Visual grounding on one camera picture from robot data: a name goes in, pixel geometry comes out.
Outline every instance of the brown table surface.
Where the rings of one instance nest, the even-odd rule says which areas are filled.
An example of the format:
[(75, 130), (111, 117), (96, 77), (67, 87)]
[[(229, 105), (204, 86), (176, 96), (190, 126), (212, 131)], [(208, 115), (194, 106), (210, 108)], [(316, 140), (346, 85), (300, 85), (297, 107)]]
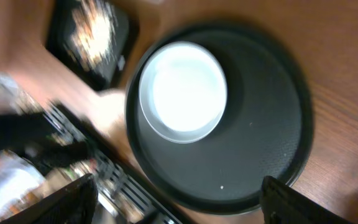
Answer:
[[(142, 54), (171, 30), (194, 21), (224, 17), (257, 24), (295, 56), (313, 95), (313, 150), (294, 189), (358, 223), (358, 1), (114, 2), (140, 23), (120, 90), (95, 93), (45, 50), (51, 0), (0, 0), (0, 70), (42, 105), (60, 100), (78, 116), (88, 117), (122, 159), (141, 172), (126, 138), (123, 89)], [(199, 223), (263, 223), (261, 211), (219, 217), (181, 209)]]

